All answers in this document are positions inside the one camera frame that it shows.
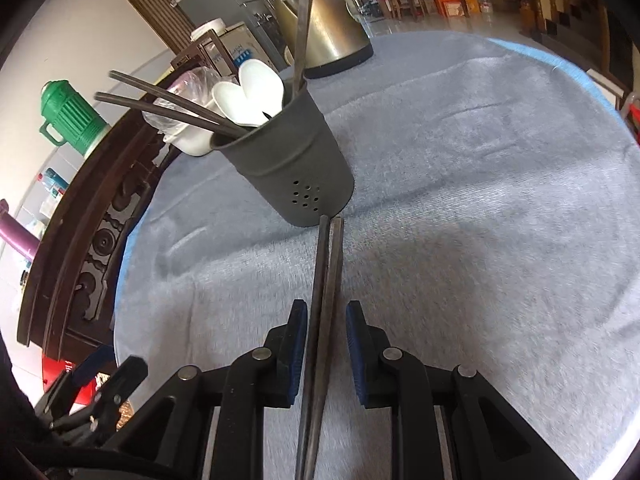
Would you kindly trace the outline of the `dark chopstick one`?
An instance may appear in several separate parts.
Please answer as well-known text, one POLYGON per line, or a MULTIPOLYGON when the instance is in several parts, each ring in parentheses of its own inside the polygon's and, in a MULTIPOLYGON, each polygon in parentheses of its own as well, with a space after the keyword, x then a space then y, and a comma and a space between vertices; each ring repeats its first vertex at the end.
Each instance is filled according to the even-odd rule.
POLYGON ((201 106, 200 104, 196 104, 190 100, 183 98, 182 96, 177 96, 175 93, 171 93, 165 89, 157 87, 155 84, 150 84, 147 81, 119 72, 118 70, 110 70, 108 72, 108 76, 119 82, 128 84, 128 86, 143 90, 146 93, 151 93, 152 96, 156 96, 157 98, 161 98, 165 101, 171 102, 172 104, 178 105, 184 110, 190 110, 190 112, 194 113, 198 117, 201 117, 202 119, 209 120, 214 124, 225 126, 227 129, 234 130, 237 136, 243 135, 243 129, 240 126, 235 125, 235 123, 231 120, 212 112, 205 106, 201 106))

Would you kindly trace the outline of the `dark chopstick three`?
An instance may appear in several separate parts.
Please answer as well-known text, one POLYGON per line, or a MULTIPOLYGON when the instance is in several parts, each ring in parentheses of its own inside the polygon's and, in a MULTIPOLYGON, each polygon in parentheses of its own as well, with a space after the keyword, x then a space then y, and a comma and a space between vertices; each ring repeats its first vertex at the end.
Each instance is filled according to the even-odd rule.
POLYGON ((311 307, 309 313, 308 335, 305 352, 304 384, 298 427, 295 479, 305 478, 305 462, 308 448, 309 428, 311 425, 312 402, 314 402, 314 376, 318 353, 318 339, 324 280, 326 279, 326 258, 329 255, 330 218, 325 214, 318 225, 316 261, 314 262, 314 286, 312 286, 311 307))

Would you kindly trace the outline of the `dark carved wooden bench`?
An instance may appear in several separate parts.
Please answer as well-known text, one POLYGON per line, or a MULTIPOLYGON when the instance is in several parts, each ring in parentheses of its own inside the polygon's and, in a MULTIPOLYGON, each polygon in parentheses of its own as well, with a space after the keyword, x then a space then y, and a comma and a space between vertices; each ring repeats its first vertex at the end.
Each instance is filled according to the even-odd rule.
POLYGON ((16 339, 78 363, 114 340, 127 238, 179 152, 128 110, 73 177, 29 272, 16 339))

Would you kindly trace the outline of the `purple bottle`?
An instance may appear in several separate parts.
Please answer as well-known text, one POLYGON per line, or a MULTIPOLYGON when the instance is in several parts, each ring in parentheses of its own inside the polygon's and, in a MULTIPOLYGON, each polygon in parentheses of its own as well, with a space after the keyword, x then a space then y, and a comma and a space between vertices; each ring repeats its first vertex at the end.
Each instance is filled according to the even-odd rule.
POLYGON ((34 261, 40 240, 10 215, 6 200, 0 200, 0 234, 6 244, 28 261, 34 261))

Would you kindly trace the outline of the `grey table cloth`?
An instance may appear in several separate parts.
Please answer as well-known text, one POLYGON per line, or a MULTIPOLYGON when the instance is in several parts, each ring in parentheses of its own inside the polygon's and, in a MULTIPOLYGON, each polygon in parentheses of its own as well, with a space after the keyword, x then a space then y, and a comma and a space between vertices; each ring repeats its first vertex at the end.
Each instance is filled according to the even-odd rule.
MULTIPOLYGON (((639 148, 589 77, 461 32, 373 39, 309 91, 355 178, 344 301, 395 346, 482 373, 582 479, 639 440, 639 148)), ((140 408, 231 363, 309 299, 317 233, 219 153, 178 157, 130 235, 115 349, 140 408)))

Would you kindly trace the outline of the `dark grey utensil holder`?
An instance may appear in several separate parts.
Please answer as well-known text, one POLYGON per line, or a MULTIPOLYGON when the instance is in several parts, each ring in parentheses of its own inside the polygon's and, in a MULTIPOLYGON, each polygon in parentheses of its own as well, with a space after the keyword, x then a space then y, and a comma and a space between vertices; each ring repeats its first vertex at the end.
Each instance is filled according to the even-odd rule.
POLYGON ((323 114, 306 87, 284 83, 283 110, 239 140, 214 149, 292 226, 316 226, 339 214, 355 180, 323 114))

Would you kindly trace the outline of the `white plastic basin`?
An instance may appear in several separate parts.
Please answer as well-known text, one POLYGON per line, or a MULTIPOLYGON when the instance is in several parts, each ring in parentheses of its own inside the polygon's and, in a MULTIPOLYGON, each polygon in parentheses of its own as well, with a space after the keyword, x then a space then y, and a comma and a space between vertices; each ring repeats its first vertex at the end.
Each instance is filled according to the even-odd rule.
MULTIPOLYGON (((175 84, 169 91, 184 98, 205 106, 212 112, 222 115, 210 90, 198 90, 188 84, 175 84)), ((202 128, 190 126, 183 122, 174 122, 171 126, 160 128, 160 134, 167 144, 173 145, 189 156, 200 157, 213 151, 214 134, 202 128)))

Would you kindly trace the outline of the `green thermos jug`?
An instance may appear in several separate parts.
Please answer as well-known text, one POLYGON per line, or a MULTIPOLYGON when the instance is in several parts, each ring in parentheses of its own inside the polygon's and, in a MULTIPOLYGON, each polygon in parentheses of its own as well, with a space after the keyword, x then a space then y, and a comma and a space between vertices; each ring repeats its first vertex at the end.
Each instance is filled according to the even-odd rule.
POLYGON ((87 159, 111 126, 68 80, 51 80, 42 88, 39 132, 57 148, 68 144, 87 159))

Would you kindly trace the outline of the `white plastic spoon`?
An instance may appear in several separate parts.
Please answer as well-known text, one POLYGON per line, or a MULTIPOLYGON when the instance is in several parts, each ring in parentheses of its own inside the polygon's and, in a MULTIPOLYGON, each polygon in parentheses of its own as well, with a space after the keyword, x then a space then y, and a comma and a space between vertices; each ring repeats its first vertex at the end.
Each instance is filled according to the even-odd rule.
POLYGON ((250 58, 239 68, 239 82, 247 99, 267 117, 273 118, 282 112, 284 83, 269 65, 250 58))
POLYGON ((213 86, 213 97, 229 120, 243 127, 259 127, 266 118, 257 107, 250 104, 239 84, 219 81, 213 86))

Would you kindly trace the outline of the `clear plastic bag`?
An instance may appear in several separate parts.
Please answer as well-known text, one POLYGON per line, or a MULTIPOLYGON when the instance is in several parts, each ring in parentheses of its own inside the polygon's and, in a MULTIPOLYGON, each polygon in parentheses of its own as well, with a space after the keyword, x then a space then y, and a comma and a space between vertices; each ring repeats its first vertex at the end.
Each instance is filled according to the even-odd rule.
MULTIPOLYGON (((168 91, 176 96, 182 96, 183 99, 204 106, 217 114, 221 114, 221 110, 213 97, 214 85, 219 81, 221 81, 221 76, 216 70, 201 66, 192 68, 192 70, 188 70, 179 76, 169 86, 168 91)), ((189 128, 189 125, 184 122, 178 122, 178 120, 149 112, 143 112, 142 116, 150 126, 164 136, 175 136, 184 128, 189 128)))

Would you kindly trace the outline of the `gold electric kettle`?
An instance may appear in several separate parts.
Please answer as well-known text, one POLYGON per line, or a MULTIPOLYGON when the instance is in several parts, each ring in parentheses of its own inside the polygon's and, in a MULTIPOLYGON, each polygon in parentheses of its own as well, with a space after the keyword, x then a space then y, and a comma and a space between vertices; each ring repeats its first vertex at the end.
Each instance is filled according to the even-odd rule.
MULTIPOLYGON (((295 54, 298 0, 273 0, 274 16, 292 55, 295 54)), ((307 39, 307 79, 319 79, 366 62, 373 47, 345 0, 312 0, 307 39)))

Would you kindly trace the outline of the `grey refrigerator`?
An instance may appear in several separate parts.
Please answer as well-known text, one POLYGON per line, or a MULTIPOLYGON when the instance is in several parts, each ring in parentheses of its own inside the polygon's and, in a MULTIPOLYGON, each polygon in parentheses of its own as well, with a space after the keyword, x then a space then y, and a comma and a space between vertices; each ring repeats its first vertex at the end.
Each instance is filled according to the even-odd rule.
POLYGON ((285 41, 268 0, 172 0, 195 26, 214 18, 226 25, 244 23, 277 70, 284 70, 285 41))

